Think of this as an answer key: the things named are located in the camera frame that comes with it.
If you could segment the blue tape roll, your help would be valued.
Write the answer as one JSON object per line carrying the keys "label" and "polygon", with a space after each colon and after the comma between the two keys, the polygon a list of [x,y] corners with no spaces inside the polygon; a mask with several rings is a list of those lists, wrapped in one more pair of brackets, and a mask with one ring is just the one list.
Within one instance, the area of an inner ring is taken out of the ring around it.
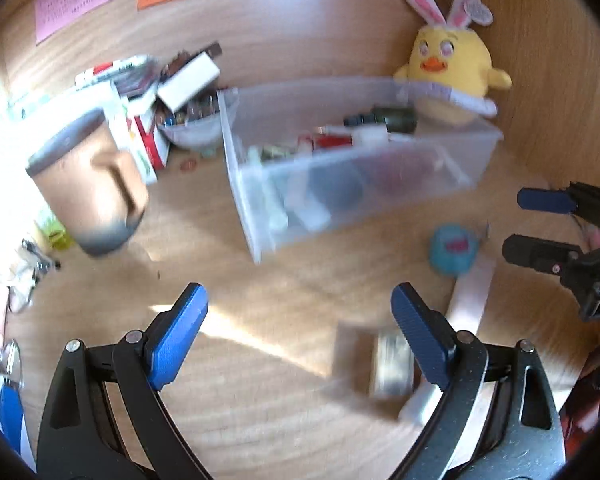
{"label": "blue tape roll", "polygon": [[457,278],[474,265],[480,242],[474,232],[459,224],[438,226],[429,242],[428,260],[439,274]]}

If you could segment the white mahjong tile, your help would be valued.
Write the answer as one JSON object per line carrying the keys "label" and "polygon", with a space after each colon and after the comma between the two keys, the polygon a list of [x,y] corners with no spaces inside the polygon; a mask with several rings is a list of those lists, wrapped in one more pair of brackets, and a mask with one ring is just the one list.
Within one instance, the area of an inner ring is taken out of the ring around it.
{"label": "white mahjong tile", "polygon": [[409,396],[414,388],[414,376],[414,354],[404,335],[398,330],[379,332],[370,369],[370,396],[379,400]]}

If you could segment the dark green spray bottle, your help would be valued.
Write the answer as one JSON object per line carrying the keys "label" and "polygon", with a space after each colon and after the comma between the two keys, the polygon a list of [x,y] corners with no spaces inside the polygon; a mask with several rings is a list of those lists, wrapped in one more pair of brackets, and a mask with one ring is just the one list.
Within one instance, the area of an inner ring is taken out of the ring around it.
{"label": "dark green spray bottle", "polygon": [[413,134],[417,127],[417,116],[410,106],[374,106],[368,112],[343,118],[346,127],[371,124],[385,125],[390,133]]}

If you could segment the red tea packet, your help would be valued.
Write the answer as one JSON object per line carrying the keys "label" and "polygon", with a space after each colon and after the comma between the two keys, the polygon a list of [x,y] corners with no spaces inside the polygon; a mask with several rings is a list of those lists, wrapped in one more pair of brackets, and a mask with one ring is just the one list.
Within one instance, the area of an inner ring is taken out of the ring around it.
{"label": "red tea packet", "polygon": [[331,150],[332,148],[350,148],[352,139],[347,134],[311,132],[302,134],[298,139],[299,144],[309,145],[312,151]]}

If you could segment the white tape roll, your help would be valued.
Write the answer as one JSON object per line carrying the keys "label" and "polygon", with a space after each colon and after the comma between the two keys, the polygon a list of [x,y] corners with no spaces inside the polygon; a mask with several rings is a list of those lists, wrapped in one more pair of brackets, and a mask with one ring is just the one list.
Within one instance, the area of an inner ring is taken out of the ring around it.
{"label": "white tape roll", "polygon": [[366,125],[351,130],[352,145],[357,148],[372,148],[389,143],[389,133],[385,125]]}

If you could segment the yellow chick plush toy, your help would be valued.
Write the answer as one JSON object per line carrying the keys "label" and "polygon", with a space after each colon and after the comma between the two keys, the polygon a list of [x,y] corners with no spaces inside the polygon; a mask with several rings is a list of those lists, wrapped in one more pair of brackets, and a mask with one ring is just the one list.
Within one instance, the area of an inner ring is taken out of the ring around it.
{"label": "yellow chick plush toy", "polygon": [[498,106],[491,90],[506,91],[513,81],[492,64],[491,53],[472,24],[489,26],[491,10],[482,0],[453,0],[444,14],[436,0],[405,0],[425,21],[407,62],[393,74],[407,83],[417,113],[462,126],[477,117],[492,119]]}

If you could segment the brown ceramic mug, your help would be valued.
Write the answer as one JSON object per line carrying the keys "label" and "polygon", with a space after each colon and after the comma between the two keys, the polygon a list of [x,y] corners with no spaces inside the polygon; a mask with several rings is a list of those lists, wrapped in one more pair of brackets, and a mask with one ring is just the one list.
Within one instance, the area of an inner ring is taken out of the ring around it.
{"label": "brown ceramic mug", "polygon": [[122,247],[140,226],[149,202],[132,154],[117,147],[100,108],[56,132],[30,157],[27,175],[92,257]]}

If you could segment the clear plastic storage box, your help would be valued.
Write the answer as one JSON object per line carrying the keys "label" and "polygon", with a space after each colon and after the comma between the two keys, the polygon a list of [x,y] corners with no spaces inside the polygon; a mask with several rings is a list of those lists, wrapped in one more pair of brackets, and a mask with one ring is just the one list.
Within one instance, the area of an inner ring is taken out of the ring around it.
{"label": "clear plastic storage box", "polygon": [[219,95],[228,180],[253,261],[318,233],[408,203],[472,188],[503,133],[477,117],[462,126],[417,116],[413,134],[372,148],[312,151],[311,132],[347,134],[343,118],[411,106],[387,77],[302,79]]}

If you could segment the bowl of beads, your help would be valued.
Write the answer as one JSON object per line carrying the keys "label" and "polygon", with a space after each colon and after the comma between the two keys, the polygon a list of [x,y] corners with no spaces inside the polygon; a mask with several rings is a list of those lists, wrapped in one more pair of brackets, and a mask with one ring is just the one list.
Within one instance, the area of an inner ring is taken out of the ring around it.
{"label": "bowl of beads", "polygon": [[155,123],[158,130],[177,148],[206,156],[222,145],[221,90],[199,93],[176,112],[160,99],[155,102]]}

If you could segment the stack of books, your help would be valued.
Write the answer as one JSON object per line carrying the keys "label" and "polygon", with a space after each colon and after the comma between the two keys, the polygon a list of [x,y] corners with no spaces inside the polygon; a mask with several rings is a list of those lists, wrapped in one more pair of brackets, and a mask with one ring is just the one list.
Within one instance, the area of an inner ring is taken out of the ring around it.
{"label": "stack of books", "polygon": [[53,94],[30,93],[12,102],[9,117],[34,128],[32,148],[53,130],[90,110],[102,110],[118,148],[129,152],[143,182],[157,181],[170,144],[156,129],[154,104],[160,67],[151,55],[133,55],[76,75],[74,85]]}

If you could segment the white small box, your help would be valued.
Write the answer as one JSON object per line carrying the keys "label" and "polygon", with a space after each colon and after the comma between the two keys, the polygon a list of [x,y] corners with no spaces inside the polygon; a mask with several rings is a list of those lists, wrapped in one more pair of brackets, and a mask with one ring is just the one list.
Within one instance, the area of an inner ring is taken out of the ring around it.
{"label": "white small box", "polygon": [[195,56],[175,75],[157,89],[161,102],[173,113],[177,112],[191,98],[209,87],[220,76],[219,66],[206,52]]}

